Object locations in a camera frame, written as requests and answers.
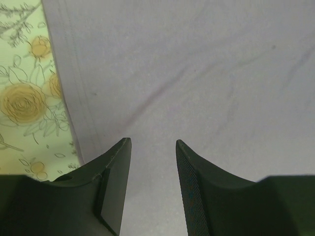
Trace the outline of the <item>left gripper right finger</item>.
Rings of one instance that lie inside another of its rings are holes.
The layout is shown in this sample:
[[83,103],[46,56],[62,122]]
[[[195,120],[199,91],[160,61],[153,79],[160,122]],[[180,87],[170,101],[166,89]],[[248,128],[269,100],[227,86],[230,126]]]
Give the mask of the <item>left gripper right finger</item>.
[[176,161],[190,236],[312,236],[315,177],[235,176],[176,142]]

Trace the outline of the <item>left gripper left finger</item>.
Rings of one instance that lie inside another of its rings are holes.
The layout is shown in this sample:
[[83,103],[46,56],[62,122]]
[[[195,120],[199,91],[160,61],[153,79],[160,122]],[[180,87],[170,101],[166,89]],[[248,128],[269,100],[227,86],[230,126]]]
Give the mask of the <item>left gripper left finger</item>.
[[3,236],[117,236],[131,159],[131,139],[54,181],[0,177]]

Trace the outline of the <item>purple t-shirt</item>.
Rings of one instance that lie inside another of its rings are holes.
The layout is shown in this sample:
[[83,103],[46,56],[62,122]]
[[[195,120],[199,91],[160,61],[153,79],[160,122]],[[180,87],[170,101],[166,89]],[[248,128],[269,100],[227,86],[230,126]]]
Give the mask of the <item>purple t-shirt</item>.
[[132,141],[123,236],[185,236],[175,145],[237,176],[315,171],[312,0],[45,0],[81,161]]

